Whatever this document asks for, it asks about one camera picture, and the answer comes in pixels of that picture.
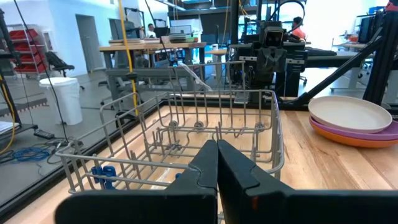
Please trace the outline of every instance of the red marking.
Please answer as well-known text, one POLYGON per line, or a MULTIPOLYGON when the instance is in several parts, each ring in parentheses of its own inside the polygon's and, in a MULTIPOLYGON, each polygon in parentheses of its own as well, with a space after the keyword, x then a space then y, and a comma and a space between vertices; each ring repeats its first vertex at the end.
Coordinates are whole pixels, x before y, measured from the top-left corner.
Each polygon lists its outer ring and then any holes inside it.
POLYGON ((258 201, 259 201, 259 197, 254 197, 251 200, 251 203, 252 203, 251 206, 254 211, 257 211, 257 209, 258 209, 258 201))
POLYGON ((386 6, 386 11, 398 12, 398 6, 395 6, 392 2, 389 2, 386 6))

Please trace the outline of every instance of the white bin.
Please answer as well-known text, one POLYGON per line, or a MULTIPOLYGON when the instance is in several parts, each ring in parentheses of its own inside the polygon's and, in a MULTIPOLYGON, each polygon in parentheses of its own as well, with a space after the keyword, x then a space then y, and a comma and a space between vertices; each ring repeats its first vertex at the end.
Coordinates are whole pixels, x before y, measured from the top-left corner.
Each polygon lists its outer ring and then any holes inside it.
MULTIPOLYGON (((77 78, 53 77, 50 78, 57 94, 62 119, 67 125, 75 125, 83 121, 80 108, 80 88, 77 78)), ((54 92, 48 78, 40 80, 40 87, 44 89, 50 109, 54 114, 55 123, 61 124, 60 114, 55 101, 54 92)))

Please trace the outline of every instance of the plate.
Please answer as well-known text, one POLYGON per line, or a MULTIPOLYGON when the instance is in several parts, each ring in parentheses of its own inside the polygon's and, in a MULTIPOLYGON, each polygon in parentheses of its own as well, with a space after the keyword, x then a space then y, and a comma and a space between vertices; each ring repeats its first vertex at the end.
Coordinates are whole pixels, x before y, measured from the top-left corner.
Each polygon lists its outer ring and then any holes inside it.
POLYGON ((373 140, 363 140, 363 139, 355 139, 349 138, 346 136, 341 136, 339 134, 331 133, 322 128, 316 126, 313 122, 310 122, 312 128, 323 137, 341 143, 348 146, 354 147, 366 147, 366 148, 383 148, 383 147, 390 147, 395 144, 398 144, 398 140, 390 140, 390 141, 373 141, 373 140))
POLYGON ((392 123, 391 114, 379 105, 348 96, 323 96, 308 104, 319 123, 356 133, 378 133, 392 123))
POLYGON ((317 121, 314 120, 314 118, 311 118, 311 117, 310 117, 310 122, 313 123, 314 125, 318 126, 319 128, 322 128, 325 131, 339 134, 342 136, 346 136, 349 138, 375 140, 375 141, 388 141, 388 140, 397 140, 398 139, 398 122, 397 121, 393 121, 391 123, 391 125, 388 126, 388 128, 382 130, 381 132, 374 133, 374 134, 356 133, 356 132, 344 131, 344 130, 339 130, 336 128, 331 128, 331 127, 328 127, 328 126, 318 123, 317 121))

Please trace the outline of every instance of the pink plate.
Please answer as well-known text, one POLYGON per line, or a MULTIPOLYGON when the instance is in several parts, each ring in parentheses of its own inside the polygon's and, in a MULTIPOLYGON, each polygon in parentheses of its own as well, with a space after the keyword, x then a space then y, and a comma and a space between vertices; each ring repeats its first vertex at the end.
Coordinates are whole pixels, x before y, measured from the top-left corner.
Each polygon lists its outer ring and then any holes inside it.
POLYGON ((319 122, 315 121, 315 119, 313 119, 312 117, 310 118, 310 122, 325 131, 339 134, 341 136, 346 136, 349 138, 373 140, 373 141, 390 141, 390 140, 398 139, 398 122, 397 121, 392 121, 391 125, 388 126, 386 129, 384 129, 381 132, 373 133, 373 134, 355 133, 352 131, 344 131, 344 130, 339 130, 336 128, 331 128, 331 127, 325 126, 323 124, 320 124, 319 122))

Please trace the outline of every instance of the red shelf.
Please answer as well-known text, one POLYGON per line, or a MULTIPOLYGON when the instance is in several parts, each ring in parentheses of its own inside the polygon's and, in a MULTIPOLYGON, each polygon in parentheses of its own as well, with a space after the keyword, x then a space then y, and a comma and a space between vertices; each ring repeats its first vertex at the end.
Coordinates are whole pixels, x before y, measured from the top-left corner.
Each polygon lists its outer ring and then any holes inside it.
POLYGON ((39 73, 42 73, 45 70, 45 65, 44 65, 44 63, 40 63, 37 66, 37 71, 36 71, 35 65, 20 65, 18 67, 15 67, 14 70, 16 72, 22 72, 22 73, 24 73, 24 72, 39 72, 39 73))
POLYGON ((37 64, 42 62, 41 59, 40 59, 40 55, 39 54, 36 54, 34 58, 32 58, 32 56, 28 55, 28 54, 27 55, 22 55, 19 58, 20 58, 21 62, 35 62, 37 64))
MULTIPOLYGON (((14 44, 14 48, 17 51, 20 52, 30 52, 30 48, 29 48, 29 44, 28 43, 20 43, 20 44, 14 44)), ((39 50, 36 47, 31 47, 32 48, 32 53, 36 54, 39 50)))
MULTIPOLYGON (((27 30, 27 36, 28 36, 28 40, 30 42, 30 41, 32 41, 32 39, 30 37, 32 36, 33 38, 35 38, 35 37, 38 36, 38 34, 37 34, 36 30, 28 29, 27 30)), ((11 40, 21 40, 21 41, 25 40, 27 42, 24 30, 13 30, 13 31, 10 31, 10 38, 11 38, 11 40)))

